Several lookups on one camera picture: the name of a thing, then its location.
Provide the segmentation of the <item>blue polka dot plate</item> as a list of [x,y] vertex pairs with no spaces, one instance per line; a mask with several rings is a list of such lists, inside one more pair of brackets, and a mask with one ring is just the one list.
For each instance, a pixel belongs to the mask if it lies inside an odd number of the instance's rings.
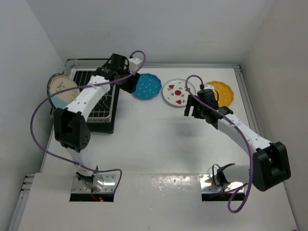
[[132,95],[140,100],[150,100],[159,94],[161,88],[161,80],[156,75],[140,74],[136,90]]

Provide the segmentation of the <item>yellow polka dot plate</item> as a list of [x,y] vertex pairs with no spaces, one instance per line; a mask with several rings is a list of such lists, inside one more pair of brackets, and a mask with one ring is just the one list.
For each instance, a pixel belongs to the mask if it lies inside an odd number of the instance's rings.
[[206,89],[212,89],[220,107],[229,107],[234,100],[234,92],[231,87],[220,81],[210,81],[205,84]]

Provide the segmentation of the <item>watermelon pattern white plate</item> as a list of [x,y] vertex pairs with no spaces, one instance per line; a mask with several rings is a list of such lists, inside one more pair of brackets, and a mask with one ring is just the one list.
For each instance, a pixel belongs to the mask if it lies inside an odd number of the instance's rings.
[[188,91],[185,85],[186,80],[175,78],[169,80],[162,88],[162,96],[165,102],[176,108],[183,108],[187,105]]

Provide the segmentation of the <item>blue and beige plate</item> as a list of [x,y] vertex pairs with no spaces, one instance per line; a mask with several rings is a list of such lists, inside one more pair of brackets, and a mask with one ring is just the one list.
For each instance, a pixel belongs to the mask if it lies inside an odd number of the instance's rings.
[[[56,77],[51,83],[51,94],[55,94],[59,91],[65,89],[76,87],[77,84],[67,76],[61,75]],[[61,108],[64,109],[68,104],[70,104],[78,95],[80,94],[80,89],[74,89],[66,92],[59,93],[49,99],[49,102],[53,109]]]

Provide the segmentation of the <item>blue floral white plate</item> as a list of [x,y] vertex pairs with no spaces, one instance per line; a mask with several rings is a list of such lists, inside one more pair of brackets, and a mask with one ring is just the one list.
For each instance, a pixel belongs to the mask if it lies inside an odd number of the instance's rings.
[[58,77],[58,76],[61,76],[62,74],[61,73],[55,73],[55,74],[53,74],[50,78],[49,78],[49,80],[48,80],[48,83],[47,83],[47,87],[46,87],[46,92],[47,92],[47,96],[48,97],[50,97],[50,94],[51,94],[51,83],[52,83],[52,81],[56,78],[56,77]]

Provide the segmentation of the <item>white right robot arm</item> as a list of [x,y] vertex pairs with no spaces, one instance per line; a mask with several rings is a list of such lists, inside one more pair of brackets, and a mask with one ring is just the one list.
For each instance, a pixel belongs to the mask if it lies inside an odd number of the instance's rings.
[[286,146],[261,137],[242,123],[230,108],[220,107],[211,89],[200,90],[197,95],[189,94],[184,114],[204,119],[249,156],[247,166],[231,163],[219,167],[213,177],[216,185],[223,187],[239,181],[264,192],[291,177]]

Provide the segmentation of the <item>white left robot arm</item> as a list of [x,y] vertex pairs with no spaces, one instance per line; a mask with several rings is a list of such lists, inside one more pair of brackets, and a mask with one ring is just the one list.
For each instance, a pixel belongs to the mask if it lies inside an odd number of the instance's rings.
[[88,152],[90,129],[87,119],[113,85],[133,93],[140,77],[138,70],[143,63],[133,56],[126,58],[112,54],[93,72],[82,92],[65,108],[57,108],[54,112],[55,139],[70,153],[78,180],[92,191],[98,192],[103,188],[103,179]]

